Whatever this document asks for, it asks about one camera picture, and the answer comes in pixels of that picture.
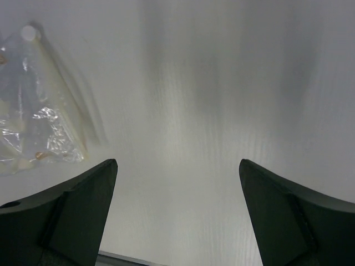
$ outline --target transparent packaging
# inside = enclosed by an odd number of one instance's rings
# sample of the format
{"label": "transparent packaging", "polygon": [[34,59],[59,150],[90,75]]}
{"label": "transparent packaging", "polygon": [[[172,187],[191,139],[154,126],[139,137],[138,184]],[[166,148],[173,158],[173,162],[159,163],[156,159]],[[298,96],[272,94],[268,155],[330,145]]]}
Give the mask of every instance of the transparent packaging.
{"label": "transparent packaging", "polygon": [[87,156],[80,111],[32,26],[0,45],[0,134],[0,175]]}

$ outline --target tabletop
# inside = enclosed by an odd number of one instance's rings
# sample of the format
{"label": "tabletop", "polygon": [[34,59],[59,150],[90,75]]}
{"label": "tabletop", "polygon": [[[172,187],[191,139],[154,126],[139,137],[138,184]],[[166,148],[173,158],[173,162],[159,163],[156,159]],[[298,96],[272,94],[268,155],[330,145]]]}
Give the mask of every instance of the tabletop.
{"label": "tabletop", "polygon": [[354,13],[350,0],[4,0],[2,38],[42,25],[90,84],[109,145],[1,178],[0,204],[113,157],[102,252],[261,266],[242,158],[355,202]]}

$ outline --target crinkled plastic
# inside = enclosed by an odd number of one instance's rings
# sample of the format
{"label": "crinkled plastic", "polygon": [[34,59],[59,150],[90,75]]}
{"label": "crinkled plastic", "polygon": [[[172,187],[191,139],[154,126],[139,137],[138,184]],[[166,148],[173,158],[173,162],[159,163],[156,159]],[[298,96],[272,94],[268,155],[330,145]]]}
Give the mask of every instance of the crinkled plastic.
{"label": "crinkled plastic", "polygon": [[0,45],[0,175],[87,156],[82,117],[31,26]]}

